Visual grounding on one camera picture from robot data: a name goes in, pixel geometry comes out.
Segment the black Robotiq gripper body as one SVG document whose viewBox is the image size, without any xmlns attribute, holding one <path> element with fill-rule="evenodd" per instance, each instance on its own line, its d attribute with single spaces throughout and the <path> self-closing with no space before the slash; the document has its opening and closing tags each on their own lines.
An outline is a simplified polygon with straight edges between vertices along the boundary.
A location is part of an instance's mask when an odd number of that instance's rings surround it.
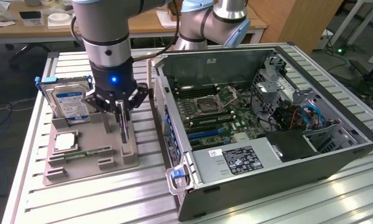
<svg viewBox="0 0 373 224">
<path fill-rule="evenodd" d="M 91 61 L 91 68 L 95 78 L 95 93 L 111 101 L 129 101 L 129 97 L 137 89 L 137 82 L 133 77 L 133 60 L 128 59 L 121 65 L 115 67 L 103 67 Z"/>
</svg>

